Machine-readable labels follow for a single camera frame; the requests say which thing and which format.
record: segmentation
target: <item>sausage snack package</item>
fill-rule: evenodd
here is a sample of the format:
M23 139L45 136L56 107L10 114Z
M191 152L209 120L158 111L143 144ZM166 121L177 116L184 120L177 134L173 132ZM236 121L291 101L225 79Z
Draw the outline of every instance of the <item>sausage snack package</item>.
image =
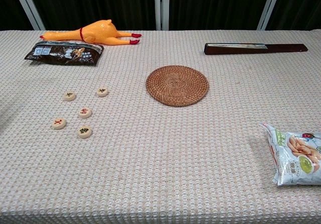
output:
M265 123L277 185L321 185L321 133L281 132Z
M96 66L104 47L77 42L40 41L37 42L26 60L34 60L57 65Z

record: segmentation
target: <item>yellow rubber chicken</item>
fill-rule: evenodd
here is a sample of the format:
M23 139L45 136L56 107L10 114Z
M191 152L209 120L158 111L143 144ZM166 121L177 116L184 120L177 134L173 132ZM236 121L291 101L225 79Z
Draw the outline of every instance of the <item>yellow rubber chicken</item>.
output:
M111 20L101 20L71 32L46 32L42 39L48 41L81 40L91 44L135 45L139 40L121 40L117 37L141 37L141 34L119 32Z

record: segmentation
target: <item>white tablecloth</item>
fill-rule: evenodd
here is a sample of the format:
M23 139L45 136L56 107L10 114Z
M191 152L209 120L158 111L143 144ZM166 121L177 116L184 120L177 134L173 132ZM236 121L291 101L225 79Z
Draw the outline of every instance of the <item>white tablecloth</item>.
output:
M87 67L24 60L43 32L0 32L0 222L319 221L321 186L273 184L258 124L321 131L321 30L137 33L138 45L106 46ZM231 42L308 51L203 52ZM181 108L154 100L145 81L165 65L202 72L206 97ZM95 95L104 85L110 94ZM68 90L74 101L63 101ZM57 117L65 128L51 128ZM93 128L88 139L81 125Z

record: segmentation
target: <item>round rattan mat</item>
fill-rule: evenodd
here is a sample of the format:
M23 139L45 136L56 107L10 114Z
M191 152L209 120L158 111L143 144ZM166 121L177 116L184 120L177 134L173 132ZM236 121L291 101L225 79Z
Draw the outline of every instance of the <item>round rattan mat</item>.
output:
M185 66L165 66L146 80L148 93L157 101L176 107L197 103L205 97L209 83L197 70Z

